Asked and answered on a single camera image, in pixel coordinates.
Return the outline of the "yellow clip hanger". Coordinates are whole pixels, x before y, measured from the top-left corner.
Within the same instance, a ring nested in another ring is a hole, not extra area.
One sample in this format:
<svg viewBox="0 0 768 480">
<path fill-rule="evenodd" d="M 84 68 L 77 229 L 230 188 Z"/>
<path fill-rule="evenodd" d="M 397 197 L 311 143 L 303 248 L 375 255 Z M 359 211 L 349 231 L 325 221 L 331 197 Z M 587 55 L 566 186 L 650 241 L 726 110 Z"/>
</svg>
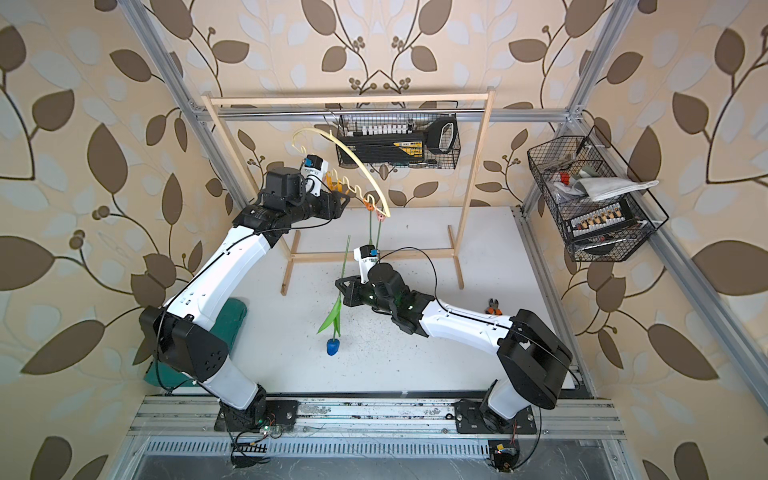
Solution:
<svg viewBox="0 0 768 480">
<path fill-rule="evenodd" d="M 298 137 L 304 133 L 318 135 L 324 138 L 326 141 L 335 145 L 339 167 L 330 168 L 333 181 L 341 182 L 342 186 L 350 190 L 354 194 L 354 196 L 361 202 L 373 203 L 375 205 L 374 212 L 376 210 L 379 210 L 386 215 L 386 218 L 391 217 L 392 215 L 391 207 L 388 200 L 385 198 L 385 195 L 381 186 L 379 185 L 377 180 L 373 177 L 373 175 L 368 170 L 368 168 L 363 164 L 361 159 L 350 149 L 349 146 L 347 146 L 343 141 L 341 141 L 339 138 L 333 135 L 330 131 L 322 130 L 315 127 L 303 127 L 298 130 L 295 130 L 291 137 L 292 147 L 302 154 L 307 154 L 308 150 L 304 146 L 300 146 L 297 143 L 297 140 L 298 140 Z M 358 184 L 354 184 L 346 174 L 340 172 L 340 169 L 342 170 L 345 169 L 345 165 L 342 161 L 343 157 L 350 160 L 355 165 L 356 169 L 362 173 L 362 175 L 368 182 L 369 186 L 377 194 L 376 197 L 374 197 L 373 195 L 366 194 L 366 190 L 362 186 Z"/>
</svg>

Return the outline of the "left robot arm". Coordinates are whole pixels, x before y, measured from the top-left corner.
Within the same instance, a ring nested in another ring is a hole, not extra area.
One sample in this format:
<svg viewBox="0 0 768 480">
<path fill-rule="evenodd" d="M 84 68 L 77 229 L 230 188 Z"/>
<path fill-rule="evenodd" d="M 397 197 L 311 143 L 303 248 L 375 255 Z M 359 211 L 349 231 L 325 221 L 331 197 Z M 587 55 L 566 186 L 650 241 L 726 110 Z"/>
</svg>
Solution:
<svg viewBox="0 0 768 480">
<path fill-rule="evenodd" d="M 300 168 L 266 174 L 257 199 L 235 218 L 213 257 L 177 294 L 139 317 L 157 362 L 196 381 L 224 405 L 246 411 L 259 386 L 233 362 L 227 344 L 212 334 L 220 310 L 248 271 L 296 224 L 339 218 L 350 198 L 334 192 L 328 162 L 307 156 Z"/>
</svg>

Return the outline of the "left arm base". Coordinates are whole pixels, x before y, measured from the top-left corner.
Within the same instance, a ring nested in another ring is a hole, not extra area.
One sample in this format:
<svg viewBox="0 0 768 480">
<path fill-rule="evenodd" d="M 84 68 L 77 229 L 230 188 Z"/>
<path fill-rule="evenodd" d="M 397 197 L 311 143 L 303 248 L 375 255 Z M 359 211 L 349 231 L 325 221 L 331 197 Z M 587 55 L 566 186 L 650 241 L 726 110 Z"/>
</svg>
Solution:
<svg viewBox="0 0 768 480">
<path fill-rule="evenodd" d="M 224 433 L 257 432 L 262 428 L 291 431 L 298 418 L 299 402 L 295 400 L 268 400 L 257 398 L 245 410 L 238 410 L 222 401 L 214 423 L 214 430 Z"/>
</svg>

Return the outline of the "blue tulip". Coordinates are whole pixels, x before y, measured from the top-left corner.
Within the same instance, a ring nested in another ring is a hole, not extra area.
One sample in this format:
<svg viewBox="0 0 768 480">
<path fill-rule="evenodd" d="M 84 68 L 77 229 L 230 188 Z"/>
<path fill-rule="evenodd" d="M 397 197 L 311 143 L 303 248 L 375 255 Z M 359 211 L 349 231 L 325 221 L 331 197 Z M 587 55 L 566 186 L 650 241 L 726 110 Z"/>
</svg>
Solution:
<svg viewBox="0 0 768 480">
<path fill-rule="evenodd" d="M 348 235 L 346 246 L 345 246 L 345 252 L 342 259 L 341 278 L 345 277 L 350 243 L 351 243 L 351 235 Z M 328 356 L 336 355 L 340 348 L 339 337 L 341 335 L 341 329 L 340 329 L 341 307 L 342 307 L 342 300 L 341 300 L 341 293 L 339 293 L 330 312 L 328 313 L 325 320 L 323 321 L 323 323 L 321 324 L 321 326 L 318 328 L 316 332 L 317 334 L 320 334 L 325 330 L 327 330 L 328 328 L 332 328 L 332 336 L 326 342 L 326 353 Z"/>
</svg>

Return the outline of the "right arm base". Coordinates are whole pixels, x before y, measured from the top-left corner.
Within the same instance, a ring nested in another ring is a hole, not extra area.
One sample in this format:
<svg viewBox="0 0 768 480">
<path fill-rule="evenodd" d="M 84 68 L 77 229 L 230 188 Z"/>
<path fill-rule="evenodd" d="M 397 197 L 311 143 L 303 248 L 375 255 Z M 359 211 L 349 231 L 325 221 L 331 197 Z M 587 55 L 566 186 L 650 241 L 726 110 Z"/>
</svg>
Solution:
<svg viewBox="0 0 768 480">
<path fill-rule="evenodd" d="M 463 435 L 533 435 L 538 432 L 533 409 L 519 411 L 505 420 L 480 401 L 461 399 L 453 404 L 456 430 Z"/>
</svg>

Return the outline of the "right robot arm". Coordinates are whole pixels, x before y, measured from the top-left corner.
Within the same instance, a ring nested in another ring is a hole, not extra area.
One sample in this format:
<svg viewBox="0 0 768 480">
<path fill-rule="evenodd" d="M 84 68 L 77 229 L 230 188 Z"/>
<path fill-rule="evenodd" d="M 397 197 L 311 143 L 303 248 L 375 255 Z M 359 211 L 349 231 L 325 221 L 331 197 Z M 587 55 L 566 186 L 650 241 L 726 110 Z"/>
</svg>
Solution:
<svg viewBox="0 0 768 480">
<path fill-rule="evenodd" d="M 410 289 L 391 264 L 379 262 L 368 273 L 335 281 L 342 304 L 368 306 L 404 333 L 458 342 L 496 357 L 506 374 L 495 381 L 485 408 L 504 421 L 529 406 L 556 407 L 573 355 L 534 312 L 512 316 L 473 312 L 434 295 Z"/>
</svg>

